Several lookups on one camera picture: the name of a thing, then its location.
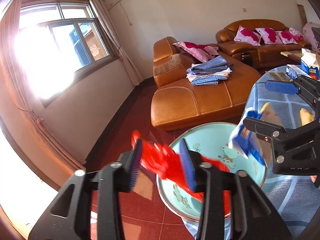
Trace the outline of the white blue milk box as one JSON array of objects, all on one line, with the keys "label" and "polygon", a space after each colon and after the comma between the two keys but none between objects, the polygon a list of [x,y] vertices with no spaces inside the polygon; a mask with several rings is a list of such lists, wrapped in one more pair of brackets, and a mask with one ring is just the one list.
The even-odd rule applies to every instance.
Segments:
[{"label": "white blue milk box", "polygon": [[296,79],[299,75],[305,75],[299,67],[294,64],[287,64],[286,65],[286,74],[290,79]]}]

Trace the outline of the wooden glass-top coffee table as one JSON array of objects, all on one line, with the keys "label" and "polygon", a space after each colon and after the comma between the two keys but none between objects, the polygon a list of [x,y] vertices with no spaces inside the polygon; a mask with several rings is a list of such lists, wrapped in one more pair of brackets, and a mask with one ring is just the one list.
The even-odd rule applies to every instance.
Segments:
[{"label": "wooden glass-top coffee table", "polygon": [[287,64],[295,64],[295,65],[300,65],[301,57],[303,56],[300,50],[282,51],[280,54],[285,57],[285,61]]}]

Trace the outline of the brown leather chaise sofa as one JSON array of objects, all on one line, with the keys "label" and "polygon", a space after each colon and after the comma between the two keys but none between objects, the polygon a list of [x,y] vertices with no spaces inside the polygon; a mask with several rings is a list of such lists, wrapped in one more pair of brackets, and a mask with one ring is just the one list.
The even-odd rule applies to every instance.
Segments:
[{"label": "brown leather chaise sofa", "polygon": [[190,128],[242,116],[251,89],[260,78],[254,68],[228,56],[231,74],[217,85],[194,86],[187,69],[195,59],[167,36],[153,45],[153,78],[157,90],[151,102],[151,123],[163,131]]}]

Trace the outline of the large framed window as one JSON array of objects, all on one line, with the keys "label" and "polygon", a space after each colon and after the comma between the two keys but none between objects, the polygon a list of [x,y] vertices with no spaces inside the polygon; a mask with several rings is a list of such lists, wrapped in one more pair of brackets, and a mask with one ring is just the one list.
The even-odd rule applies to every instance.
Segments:
[{"label": "large framed window", "polygon": [[20,10],[17,57],[30,90],[48,107],[117,56],[87,3],[46,2]]}]

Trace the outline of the blue white paper box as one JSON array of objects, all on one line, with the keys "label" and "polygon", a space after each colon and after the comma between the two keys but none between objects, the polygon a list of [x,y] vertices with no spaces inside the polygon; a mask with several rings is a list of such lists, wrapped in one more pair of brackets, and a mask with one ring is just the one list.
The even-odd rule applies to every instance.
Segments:
[{"label": "blue white paper box", "polygon": [[259,163],[268,166],[272,163],[271,144],[266,139],[258,139],[255,132],[249,131],[244,126],[246,117],[269,122],[271,124],[283,126],[279,116],[275,113],[270,102],[263,105],[260,111],[249,107],[245,110],[239,124],[229,136],[228,147],[236,150],[244,158],[254,157]]}]

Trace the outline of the pink left curtain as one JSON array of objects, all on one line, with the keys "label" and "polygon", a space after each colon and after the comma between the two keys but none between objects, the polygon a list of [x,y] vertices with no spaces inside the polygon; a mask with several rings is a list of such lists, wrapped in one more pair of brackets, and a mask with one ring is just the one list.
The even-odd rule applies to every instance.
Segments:
[{"label": "pink left curtain", "polygon": [[72,174],[84,166],[57,142],[30,104],[31,89],[16,51],[21,4],[22,0],[12,0],[1,20],[1,68],[5,83],[11,99],[23,116],[32,140],[42,150],[42,155],[52,159],[67,174]]}]

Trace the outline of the red plastic bag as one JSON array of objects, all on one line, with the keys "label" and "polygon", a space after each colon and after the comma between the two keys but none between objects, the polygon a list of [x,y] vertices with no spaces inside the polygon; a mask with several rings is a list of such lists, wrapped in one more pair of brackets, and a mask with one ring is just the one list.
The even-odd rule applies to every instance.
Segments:
[{"label": "red plastic bag", "polygon": [[[180,157],[168,145],[160,145],[157,143],[150,143],[140,137],[138,130],[131,133],[131,145],[135,148],[136,141],[142,140],[143,150],[141,165],[150,172],[157,174],[160,179],[168,179],[176,183],[186,193],[190,194],[196,200],[203,201],[203,193],[193,193],[189,190],[187,182],[184,178]],[[207,161],[213,166],[217,167],[220,171],[229,172],[227,165],[219,160],[210,159],[202,156],[202,161]],[[231,211],[230,193],[223,191],[224,213],[227,215]]]}]

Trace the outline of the pink floral pillow on chaise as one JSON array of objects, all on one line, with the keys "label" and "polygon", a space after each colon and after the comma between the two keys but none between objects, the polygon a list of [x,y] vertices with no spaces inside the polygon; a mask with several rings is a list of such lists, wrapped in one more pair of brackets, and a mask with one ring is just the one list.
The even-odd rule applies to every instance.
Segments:
[{"label": "pink floral pillow on chaise", "polygon": [[209,44],[195,44],[191,42],[176,42],[174,46],[183,49],[202,63],[206,63],[219,56],[218,47]]}]

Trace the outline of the blue plaid tablecloth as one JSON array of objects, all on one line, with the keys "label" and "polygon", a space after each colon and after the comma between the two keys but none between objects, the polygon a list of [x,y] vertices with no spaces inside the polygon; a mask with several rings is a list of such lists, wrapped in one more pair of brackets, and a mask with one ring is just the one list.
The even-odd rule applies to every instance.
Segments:
[{"label": "blue plaid tablecloth", "polygon": [[[265,82],[270,79],[270,74],[265,73],[254,84],[245,108],[260,110],[270,102],[283,127],[300,127],[300,110],[311,111],[311,108],[297,95],[266,90]],[[271,164],[267,168],[263,192],[281,215],[293,239],[302,233],[319,207],[319,189],[314,187],[310,177],[275,174]]]}]

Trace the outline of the folded blue plaid bedding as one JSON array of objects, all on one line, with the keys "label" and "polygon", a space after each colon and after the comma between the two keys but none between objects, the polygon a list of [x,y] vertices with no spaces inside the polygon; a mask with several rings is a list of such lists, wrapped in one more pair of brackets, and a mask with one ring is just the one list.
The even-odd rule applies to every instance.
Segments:
[{"label": "folded blue plaid bedding", "polygon": [[220,55],[202,64],[192,64],[186,78],[194,86],[217,85],[229,78],[232,65]]}]

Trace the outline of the blue Look milk carton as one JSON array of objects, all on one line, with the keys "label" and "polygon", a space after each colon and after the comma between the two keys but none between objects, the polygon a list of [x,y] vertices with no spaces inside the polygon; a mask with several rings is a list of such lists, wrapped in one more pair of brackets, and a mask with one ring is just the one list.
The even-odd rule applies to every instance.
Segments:
[{"label": "blue Look milk carton", "polygon": [[314,80],[319,81],[319,53],[302,48],[301,69]]}]

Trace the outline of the beige right curtain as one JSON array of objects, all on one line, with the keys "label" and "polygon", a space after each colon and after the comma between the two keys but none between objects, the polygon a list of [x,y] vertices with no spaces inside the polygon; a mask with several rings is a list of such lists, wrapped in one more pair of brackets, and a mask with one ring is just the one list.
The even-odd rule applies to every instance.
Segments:
[{"label": "beige right curtain", "polygon": [[131,80],[131,83],[134,86],[139,85],[143,81],[143,78],[133,61],[128,56],[126,50],[123,48],[103,0],[89,0],[89,2],[109,40],[116,49],[117,54]]}]

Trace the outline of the pink blanket on chair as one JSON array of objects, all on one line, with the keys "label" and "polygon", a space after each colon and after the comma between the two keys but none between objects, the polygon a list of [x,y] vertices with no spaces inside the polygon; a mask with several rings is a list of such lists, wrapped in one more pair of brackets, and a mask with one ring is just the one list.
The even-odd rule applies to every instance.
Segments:
[{"label": "pink blanket on chair", "polygon": [[304,25],[302,34],[303,34],[304,40],[308,41],[311,44],[311,47],[313,49],[317,49],[317,41],[312,32],[312,27],[319,28],[320,24],[308,22],[306,25]]}]

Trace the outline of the brown leather three-seat sofa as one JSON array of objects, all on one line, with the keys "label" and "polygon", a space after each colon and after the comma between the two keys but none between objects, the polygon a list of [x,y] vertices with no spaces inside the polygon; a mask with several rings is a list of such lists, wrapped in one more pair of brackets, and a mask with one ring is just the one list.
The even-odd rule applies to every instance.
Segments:
[{"label": "brown leather three-seat sofa", "polygon": [[300,40],[297,44],[264,44],[264,41],[261,41],[260,46],[237,42],[234,38],[240,26],[251,31],[263,27],[270,27],[275,31],[288,31],[289,28],[276,20],[248,19],[235,21],[216,33],[217,46],[223,53],[239,61],[251,59],[252,63],[249,65],[255,69],[284,65],[285,57],[281,55],[282,51],[300,51],[302,48],[311,48],[311,44],[306,40]]}]

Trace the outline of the clear dark snack packet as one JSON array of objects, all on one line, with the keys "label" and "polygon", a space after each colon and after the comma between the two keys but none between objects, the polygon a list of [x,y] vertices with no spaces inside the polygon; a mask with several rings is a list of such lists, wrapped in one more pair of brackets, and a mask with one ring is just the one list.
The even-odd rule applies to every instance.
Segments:
[{"label": "clear dark snack packet", "polygon": [[268,74],[274,81],[290,82],[291,80],[291,78],[283,71],[268,71],[265,73]]}]

